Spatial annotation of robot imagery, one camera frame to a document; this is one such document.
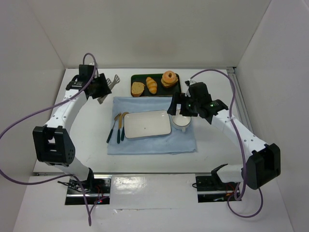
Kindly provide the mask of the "striped bread roll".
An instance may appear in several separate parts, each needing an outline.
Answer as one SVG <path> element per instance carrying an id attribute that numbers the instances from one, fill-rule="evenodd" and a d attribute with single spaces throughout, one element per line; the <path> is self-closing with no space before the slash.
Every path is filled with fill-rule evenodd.
<path id="1" fill-rule="evenodd" d="M 152 79 L 151 77 L 147 77 L 146 85 L 151 94 L 154 95 L 157 93 L 157 82 L 154 79 Z"/>

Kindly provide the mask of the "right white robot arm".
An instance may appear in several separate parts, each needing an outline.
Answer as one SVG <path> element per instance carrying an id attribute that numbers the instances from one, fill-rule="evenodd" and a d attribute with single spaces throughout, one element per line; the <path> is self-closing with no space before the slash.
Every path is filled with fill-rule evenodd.
<path id="1" fill-rule="evenodd" d="M 251 189 L 258 189 L 281 173 L 281 150 L 275 144 L 268 145 L 255 136 L 230 113 L 221 100 L 213 100 L 206 84 L 199 82 L 189 86 L 187 93 L 174 93 L 168 114 L 199 116 L 221 131 L 240 149 L 244 161 L 241 165 L 223 164 L 212 171 L 220 182 L 243 182 Z"/>

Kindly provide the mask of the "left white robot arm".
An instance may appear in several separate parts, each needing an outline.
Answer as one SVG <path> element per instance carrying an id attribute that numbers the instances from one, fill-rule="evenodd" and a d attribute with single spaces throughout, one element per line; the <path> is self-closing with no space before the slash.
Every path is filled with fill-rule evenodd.
<path id="1" fill-rule="evenodd" d="M 97 99 L 109 94 L 111 90 L 105 75 L 99 74 L 95 65 L 81 64 L 79 73 L 67 84 L 63 100 L 51 118 L 43 126 L 33 129 L 37 160 L 89 185 L 94 178 L 93 171 L 76 157 L 70 130 L 89 98 Z"/>

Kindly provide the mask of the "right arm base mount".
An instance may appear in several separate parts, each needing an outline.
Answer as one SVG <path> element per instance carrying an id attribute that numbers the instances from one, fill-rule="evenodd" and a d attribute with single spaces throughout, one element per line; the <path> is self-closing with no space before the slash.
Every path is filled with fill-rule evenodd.
<path id="1" fill-rule="evenodd" d="M 215 183 L 210 175 L 197 175 L 192 187 L 197 190 L 198 203 L 218 203 L 235 201 L 234 192 L 237 184 Z"/>

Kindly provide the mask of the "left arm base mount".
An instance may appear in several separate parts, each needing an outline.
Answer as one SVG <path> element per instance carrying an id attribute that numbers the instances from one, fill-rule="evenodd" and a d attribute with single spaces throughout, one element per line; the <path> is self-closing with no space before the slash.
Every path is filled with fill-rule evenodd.
<path id="1" fill-rule="evenodd" d="M 110 204 L 111 180 L 111 175 L 94 175 L 93 186 L 85 188 L 87 203 L 93 205 L 98 201 L 99 205 Z M 65 205 L 84 205 L 83 193 L 76 180 L 58 183 L 67 188 Z"/>

